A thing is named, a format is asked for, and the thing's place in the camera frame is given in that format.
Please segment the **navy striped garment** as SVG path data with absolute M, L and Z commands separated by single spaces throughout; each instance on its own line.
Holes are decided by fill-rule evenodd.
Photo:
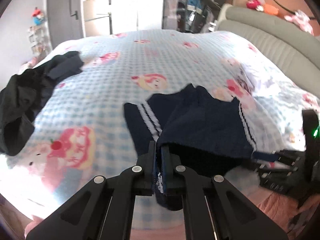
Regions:
M 253 152 L 283 147 L 280 131 L 264 108 L 246 109 L 237 98 L 221 101 L 202 86 L 187 85 L 174 94 L 153 94 L 138 104 L 125 103 L 124 118 L 138 155 L 156 144 L 153 184 L 157 203 L 171 211 L 180 199 L 167 193 L 168 176 L 161 151 L 211 178 L 247 166 Z

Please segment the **black clothes pile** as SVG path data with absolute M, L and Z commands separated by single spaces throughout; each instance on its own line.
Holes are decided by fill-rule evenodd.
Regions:
M 1 152 L 16 156 L 34 132 L 34 121 L 55 87 L 82 72 L 78 51 L 56 55 L 44 64 L 13 75 L 1 90 Z

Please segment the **open wardrobe with clothes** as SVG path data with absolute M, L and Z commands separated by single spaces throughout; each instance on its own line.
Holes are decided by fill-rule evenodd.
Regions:
M 162 28 L 205 33 L 227 0 L 163 0 Z

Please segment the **checkered cartoon bed blanket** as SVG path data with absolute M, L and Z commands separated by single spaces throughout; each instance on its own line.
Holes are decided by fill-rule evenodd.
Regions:
M 319 110 L 319 96 L 294 82 L 300 95 L 254 97 L 236 64 L 276 65 L 228 31 L 89 37 L 61 43 L 49 58 L 71 50 L 80 53 L 82 72 L 56 87 L 23 150 L 1 155 L 1 194 L 27 217 L 46 218 L 93 177 L 113 177 L 135 164 L 127 102 L 202 86 L 217 99 L 239 99 L 246 109 L 262 106 L 280 131 L 282 148 L 295 150 L 305 145 L 302 110 Z

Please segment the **grey padded headboard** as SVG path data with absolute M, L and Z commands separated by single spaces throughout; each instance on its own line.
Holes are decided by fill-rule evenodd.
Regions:
M 224 4 L 218 31 L 251 42 L 300 88 L 319 96 L 319 40 L 276 16 Z

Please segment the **pink plush toy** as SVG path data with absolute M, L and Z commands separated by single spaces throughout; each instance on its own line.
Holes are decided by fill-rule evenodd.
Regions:
M 310 18 L 301 10 L 297 10 L 293 15 L 285 15 L 284 19 L 298 26 L 302 31 L 313 34 L 313 28 L 310 25 Z

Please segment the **orange plush toy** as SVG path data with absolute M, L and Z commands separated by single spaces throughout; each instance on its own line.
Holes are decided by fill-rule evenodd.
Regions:
M 264 13 L 277 16 L 279 14 L 279 9 L 270 5 L 270 4 L 264 4 L 263 5 Z

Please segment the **red plush toy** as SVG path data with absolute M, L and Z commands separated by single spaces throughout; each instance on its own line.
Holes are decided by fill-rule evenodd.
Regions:
M 259 0 L 248 0 L 246 2 L 246 7 L 251 10 L 256 10 L 263 12 L 264 7 L 261 5 L 261 2 Z

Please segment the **white shelf with toys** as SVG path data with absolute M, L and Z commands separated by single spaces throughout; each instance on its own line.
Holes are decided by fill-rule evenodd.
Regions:
M 41 9 L 35 7 L 31 14 L 33 25 L 27 30 L 31 52 L 34 56 L 44 56 L 49 53 L 49 38 L 47 35 L 46 18 Z

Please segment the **white refrigerator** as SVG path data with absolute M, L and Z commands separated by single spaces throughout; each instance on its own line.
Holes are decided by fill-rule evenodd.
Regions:
M 87 0 L 83 2 L 85 36 L 111 34 L 111 5 L 109 0 Z

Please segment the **grey door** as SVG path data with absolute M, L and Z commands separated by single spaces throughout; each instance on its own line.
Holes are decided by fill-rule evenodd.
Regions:
M 84 37 L 80 0 L 46 0 L 49 37 L 52 48 L 62 42 Z

